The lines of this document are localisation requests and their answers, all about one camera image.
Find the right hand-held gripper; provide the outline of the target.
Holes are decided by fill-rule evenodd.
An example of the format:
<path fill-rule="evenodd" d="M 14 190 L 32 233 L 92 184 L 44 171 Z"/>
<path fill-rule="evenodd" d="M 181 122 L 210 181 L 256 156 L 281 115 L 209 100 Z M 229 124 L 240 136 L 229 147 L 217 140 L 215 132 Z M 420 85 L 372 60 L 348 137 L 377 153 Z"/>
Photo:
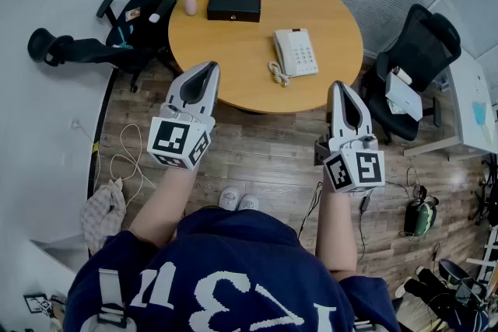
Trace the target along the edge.
<path fill-rule="evenodd" d="M 385 185 L 384 152 L 372 130 L 370 112 L 362 98 L 350 86 L 340 81 L 328 90 L 326 122 L 330 140 L 314 143 L 314 165 L 322 165 L 324 174 L 335 193 L 362 192 Z M 343 123 L 356 135 L 344 141 Z M 335 138 L 340 145 L 333 146 Z"/>

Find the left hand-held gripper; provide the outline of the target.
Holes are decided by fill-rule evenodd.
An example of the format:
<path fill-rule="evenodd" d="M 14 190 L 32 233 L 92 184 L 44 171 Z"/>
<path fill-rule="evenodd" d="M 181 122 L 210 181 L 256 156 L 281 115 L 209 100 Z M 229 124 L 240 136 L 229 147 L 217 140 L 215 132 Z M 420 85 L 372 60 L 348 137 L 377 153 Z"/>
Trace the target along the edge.
<path fill-rule="evenodd" d="M 194 170 L 211 144 L 220 67 L 207 61 L 173 80 L 167 104 L 152 119 L 147 152 L 161 165 Z"/>

